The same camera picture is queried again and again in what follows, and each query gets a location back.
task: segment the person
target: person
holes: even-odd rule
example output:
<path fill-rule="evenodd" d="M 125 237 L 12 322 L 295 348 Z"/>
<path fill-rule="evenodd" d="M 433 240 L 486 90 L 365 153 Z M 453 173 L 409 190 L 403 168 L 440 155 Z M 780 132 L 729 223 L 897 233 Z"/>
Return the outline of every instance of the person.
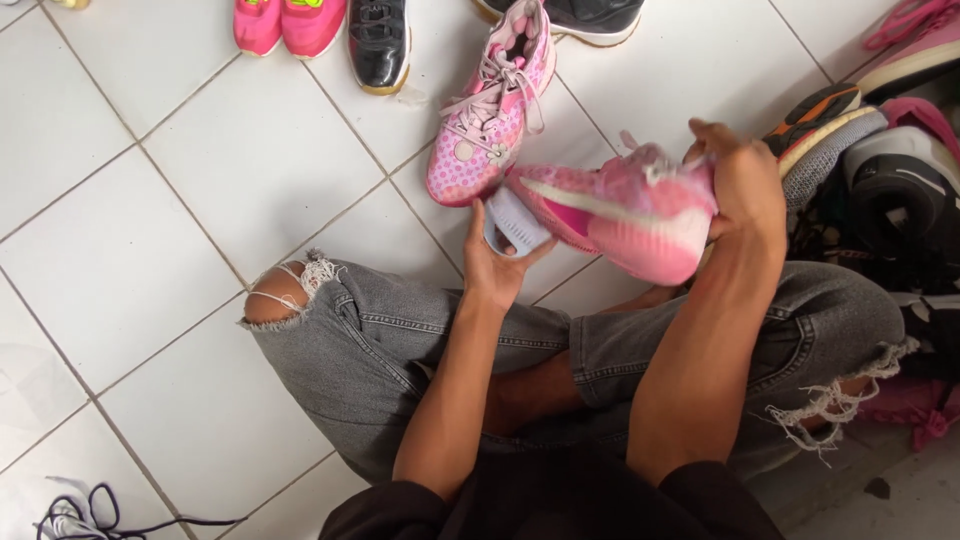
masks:
<path fill-rule="evenodd" d="M 374 484 L 323 539 L 781 538 L 740 480 L 829 448 L 908 348 L 844 268 L 786 262 L 777 163 L 691 120 L 720 214 L 688 294 L 604 312 L 514 304 L 527 268 L 483 239 L 464 289 L 331 260 L 267 272 L 241 324 L 345 463 Z"/>

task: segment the forearm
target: forearm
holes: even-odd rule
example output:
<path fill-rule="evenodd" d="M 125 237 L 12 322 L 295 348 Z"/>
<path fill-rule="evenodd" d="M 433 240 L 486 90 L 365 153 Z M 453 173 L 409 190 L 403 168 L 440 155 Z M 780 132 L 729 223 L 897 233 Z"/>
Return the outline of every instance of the forearm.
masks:
<path fill-rule="evenodd" d="M 450 501 L 473 470 L 503 312 L 464 295 L 434 379 L 400 442 L 394 480 Z"/>
<path fill-rule="evenodd" d="M 783 253 L 779 239 L 721 238 L 667 329 L 636 389 L 627 451 L 654 485 L 686 463 L 729 457 Z"/>

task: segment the left hand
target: left hand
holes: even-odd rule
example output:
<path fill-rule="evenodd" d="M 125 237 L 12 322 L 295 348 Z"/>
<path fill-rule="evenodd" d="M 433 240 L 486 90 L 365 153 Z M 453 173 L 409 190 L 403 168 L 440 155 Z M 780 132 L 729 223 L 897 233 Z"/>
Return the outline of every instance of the left hand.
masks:
<path fill-rule="evenodd" d="M 527 268 L 550 253 L 557 240 L 542 243 L 525 257 L 504 257 L 487 244 L 483 229 L 484 206 L 479 199 L 474 199 L 473 219 L 464 242 L 464 291 L 465 294 L 479 293 L 481 298 L 489 299 L 506 313 L 520 292 Z M 516 248 L 511 246 L 504 252 L 511 255 L 516 253 Z"/>

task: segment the right hand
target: right hand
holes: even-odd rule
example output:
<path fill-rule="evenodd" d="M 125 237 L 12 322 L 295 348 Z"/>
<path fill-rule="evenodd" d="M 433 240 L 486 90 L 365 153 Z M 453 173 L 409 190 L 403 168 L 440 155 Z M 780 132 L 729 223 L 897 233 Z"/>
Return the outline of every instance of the right hand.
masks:
<path fill-rule="evenodd" d="M 723 124 L 690 120 L 697 137 L 684 161 L 704 153 L 717 158 L 713 177 L 720 215 L 713 218 L 710 237 L 727 234 L 759 234 L 761 238 L 786 240 L 786 200 L 777 159 L 762 141 L 742 141 Z"/>

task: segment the hand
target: hand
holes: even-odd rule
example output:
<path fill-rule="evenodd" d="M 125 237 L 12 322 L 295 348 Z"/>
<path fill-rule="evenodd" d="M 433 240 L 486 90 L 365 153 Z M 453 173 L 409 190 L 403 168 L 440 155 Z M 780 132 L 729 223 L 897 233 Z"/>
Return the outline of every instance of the hand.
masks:
<path fill-rule="evenodd" d="M 520 292 L 527 268 L 550 253 L 557 245 L 557 240 L 544 242 L 522 258 L 503 257 L 487 244 L 483 228 L 483 203 L 474 199 L 473 220 L 464 243 L 464 291 L 465 294 L 479 293 L 481 298 L 491 300 L 506 313 Z M 515 254 L 516 248 L 511 246 L 504 252 L 508 255 Z"/>
<path fill-rule="evenodd" d="M 786 201 L 770 148 L 759 140 L 741 141 L 727 126 L 697 118 L 690 120 L 690 131 L 697 141 L 684 161 L 704 153 L 717 157 L 713 189 L 720 215 L 710 225 L 710 237 L 748 233 L 785 242 Z"/>

